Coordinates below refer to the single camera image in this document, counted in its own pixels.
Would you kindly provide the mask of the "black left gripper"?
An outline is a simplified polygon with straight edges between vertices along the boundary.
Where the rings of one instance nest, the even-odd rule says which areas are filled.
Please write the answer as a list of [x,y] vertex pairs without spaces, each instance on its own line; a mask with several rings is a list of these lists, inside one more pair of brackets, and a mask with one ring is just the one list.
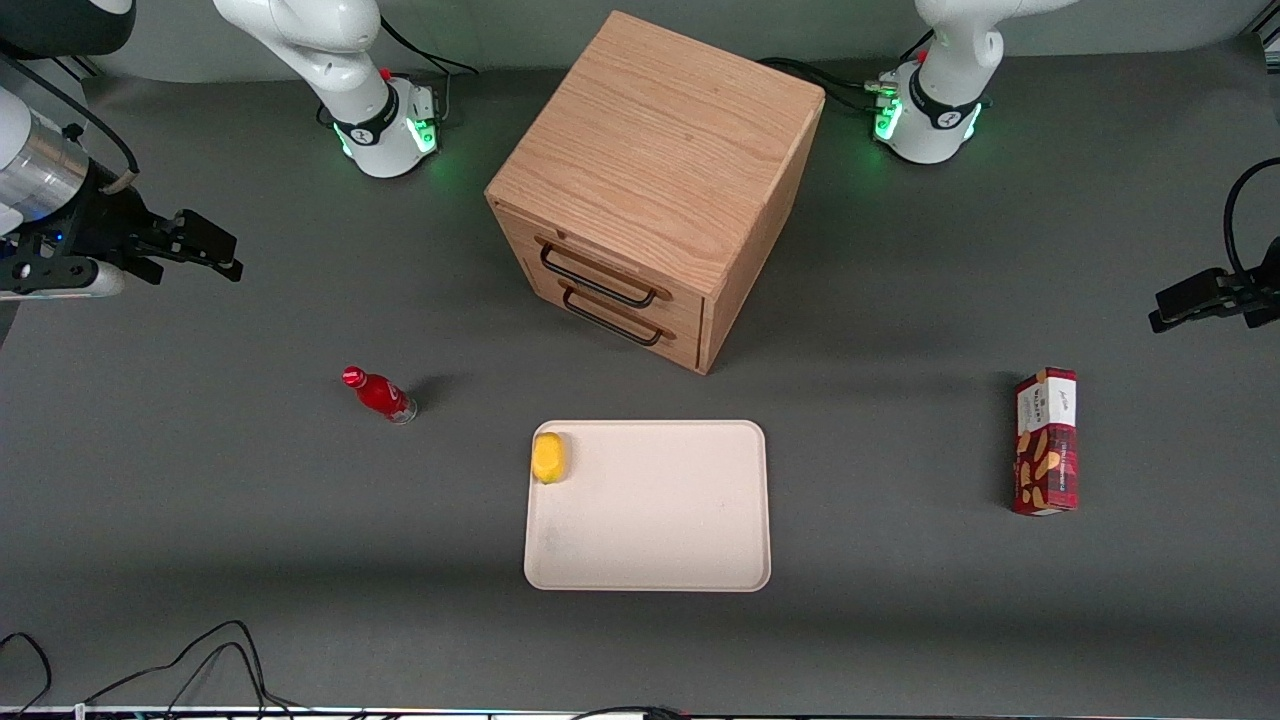
[[1249,329],[1279,319],[1279,245],[1275,237],[1258,266],[1245,272],[1245,288],[1222,268],[1210,268],[1161,290],[1148,322],[1156,334],[1188,322],[1242,315]]

